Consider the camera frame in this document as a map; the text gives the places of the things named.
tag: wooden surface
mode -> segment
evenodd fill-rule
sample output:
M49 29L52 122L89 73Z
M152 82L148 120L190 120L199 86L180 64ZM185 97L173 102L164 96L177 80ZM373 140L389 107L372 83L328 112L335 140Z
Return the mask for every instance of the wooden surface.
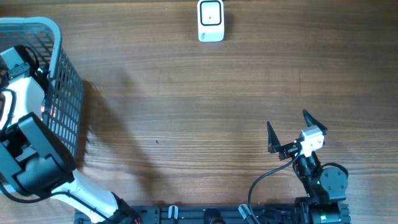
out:
M239 205L279 167L282 143L329 128L321 162L349 170L353 223L398 218L398 7L373 1L225 2L226 36L197 40L196 2L8 6L47 16L85 82L78 163L131 205ZM305 191L292 169L264 179L255 203ZM0 196L1 223L71 223L55 200Z

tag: plastic basket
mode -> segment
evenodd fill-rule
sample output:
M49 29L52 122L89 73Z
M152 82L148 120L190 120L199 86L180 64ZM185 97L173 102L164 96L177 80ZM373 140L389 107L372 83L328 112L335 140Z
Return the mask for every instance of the plastic basket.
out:
M83 103L83 82L62 49L59 26L44 17L0 18L0 52L28 45L37 54L50 82L42 105L42 121L76 158Z

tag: wood grain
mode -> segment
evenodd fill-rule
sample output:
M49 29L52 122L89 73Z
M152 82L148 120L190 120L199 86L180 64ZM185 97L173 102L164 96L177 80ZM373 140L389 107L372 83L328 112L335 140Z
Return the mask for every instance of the wood grain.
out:
M131 205L239 205L276 168L306 108L330 130L318 153L350 171L353 223L398 218L398 7L380 1L225 2L226 37L197 40L196 2L6 6L46 16L85 82L78 163ZM305 195L292 169L256 203ZM71 223L73 209L0 197L2 223Z

